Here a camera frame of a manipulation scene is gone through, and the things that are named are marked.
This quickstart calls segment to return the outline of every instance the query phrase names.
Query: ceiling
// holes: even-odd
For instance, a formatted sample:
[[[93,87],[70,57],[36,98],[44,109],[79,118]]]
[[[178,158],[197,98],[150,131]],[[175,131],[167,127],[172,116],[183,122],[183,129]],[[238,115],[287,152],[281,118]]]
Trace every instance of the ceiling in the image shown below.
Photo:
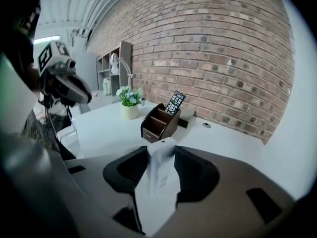
[[[72,35],[87,38],[118,0],[40,0],[41,14],[35,38],[60,35],[70,42]]]

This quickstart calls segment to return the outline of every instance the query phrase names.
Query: robotic hand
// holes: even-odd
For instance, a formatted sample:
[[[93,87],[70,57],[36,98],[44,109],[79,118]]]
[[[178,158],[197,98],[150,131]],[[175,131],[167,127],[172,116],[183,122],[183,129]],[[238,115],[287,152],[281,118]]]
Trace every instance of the robotic hand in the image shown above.
[[[87,104],[92,94],[86,82],[76,75],[76,62],[65,44],[51,41],[39,56],[40,89],[46,99],[53,96],[65,106]]]

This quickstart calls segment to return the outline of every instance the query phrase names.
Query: remote control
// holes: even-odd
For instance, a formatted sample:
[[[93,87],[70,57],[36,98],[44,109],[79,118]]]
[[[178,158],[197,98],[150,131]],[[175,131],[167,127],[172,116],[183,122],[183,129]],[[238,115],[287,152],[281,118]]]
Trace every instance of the remote control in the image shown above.
[[[184,101],[185,97],[186,96],[184,94],[182,94],[178,91],[175,91],[172,98],[170,99],[169,103],[167,104],[165,111],[169,112],[171,114],[177,112],[180,105]]]

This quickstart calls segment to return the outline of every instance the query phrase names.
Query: brick wall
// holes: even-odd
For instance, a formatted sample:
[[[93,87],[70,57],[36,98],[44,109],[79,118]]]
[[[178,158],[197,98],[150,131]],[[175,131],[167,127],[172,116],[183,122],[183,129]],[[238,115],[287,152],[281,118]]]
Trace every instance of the brick wall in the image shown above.
[[[266,143],[294,76],[292,34],[281,0],[121,0],[88,50],[133,45],[133,86],[167,103],[175,90],[197,116]]]

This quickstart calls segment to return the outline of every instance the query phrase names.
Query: white plant pot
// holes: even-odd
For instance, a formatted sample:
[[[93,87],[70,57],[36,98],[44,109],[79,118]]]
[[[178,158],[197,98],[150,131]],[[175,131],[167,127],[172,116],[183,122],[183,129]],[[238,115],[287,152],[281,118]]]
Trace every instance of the white plant pot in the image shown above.
[[[124,119],[134,119],[137,118],[139,115],[139,109],[138,105],[127,107],[124,105],[121,105],[121,114]]]

